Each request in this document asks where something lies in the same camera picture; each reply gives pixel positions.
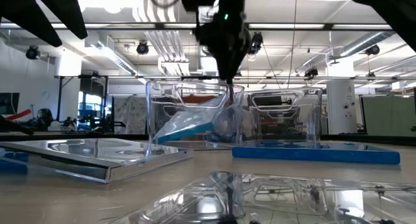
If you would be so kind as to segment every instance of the ceiling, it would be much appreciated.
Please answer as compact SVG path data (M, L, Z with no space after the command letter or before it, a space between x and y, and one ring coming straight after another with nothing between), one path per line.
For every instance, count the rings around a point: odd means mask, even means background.
M152 5L148 8L148 0L143 0L142 3L136 0L80 0L80 3L82 3L81 5L86 5L83 11L85 23L136 22L132 14L132 5L137 6L138 4L143 4L147 14L148 10L152 9L156 21L161 21L161 18L157 16L157 9ZM115 8L120 8L121 10L119 13L111 14L104 9L106 7L105 4L107 6L115 6ZM59 22L44 5L41 4L41 6L51 22ZM173 7L173 12L177 22L195 22L195 15L187 14L180 4ZM164 11L163 15L164 18L168 18L167 11ZM250 23L385 23L371 7L349 0L246 0L246 21ZM48 53L51 56L60 56L64 49L71 49L83 56L84 71L96 70L102 75L120 74L120 68L112 60L97 54L94 48L86 46L85 41L76 38L69 31L58 31L65 48L54 48L46 45L29 32L22 30L10 31L10 33L0 30L0 32L2 32L0 36L7 38L7 40L10 39L12 44L21 49L25 49L32 44L38 44L41 52ZM281 76L296 75L295 71L298 71L303 76L304 68L298 68L302 67L302 64L317 53L323 52L329 47L343 47L367 34L367 32L363 31L287 30L260 32L263 35L264 46L258 52L255 60L251 61L253 57L250 57L250 61L248 57L243 60L240 69L243 77L273 75L273 72ZM92 35L99 35L100 38L110 36L115 42L115 50L128 60L130 64L134 65L140 74L161 74L157 69L159 55L150 43L148 44L150 47L147 55L138 55L136 52L139 41L149 40L144 31L90 30L88 33L89 37L92 37ZM190 71L196 71L200 68L198 43L194 36L191 35L189 29L179 31L179 36L185 56L189 60L189 69ZM416 55L398 35L394 35L378 43L378 45L381 49L378 56L354 55L356 75L365 75L369 70L388 66ZM319 75L326 75L326 64L324 62L318 63L317 68ZM416 71L416 62L391 69L382 75L398 75L413 69ZM114 82L130 84L137 81L120 80ZM250 80L249 77L246 77L246 79L237 82L258 83L263 81L257 79Z

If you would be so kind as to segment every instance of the white wall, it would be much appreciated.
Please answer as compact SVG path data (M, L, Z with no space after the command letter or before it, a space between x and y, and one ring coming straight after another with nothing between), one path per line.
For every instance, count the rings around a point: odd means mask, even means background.
M57 115L59 80L54 76L55 67L42 60L30 61L21 51L13 49L0 40L0 92L20 93L16 112L31 108L34 115L41 108ZM19 120L28 120L32 115Z

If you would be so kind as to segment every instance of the table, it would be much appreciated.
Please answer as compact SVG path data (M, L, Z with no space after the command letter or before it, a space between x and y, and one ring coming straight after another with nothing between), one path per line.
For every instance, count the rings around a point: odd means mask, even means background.
M384 147L400 152L400 166L242 159L231 151L196 151L192 159L112 184L39 168L29 168L27 175L0 173L0 222L111 223L211 171L416 184L416 148Z

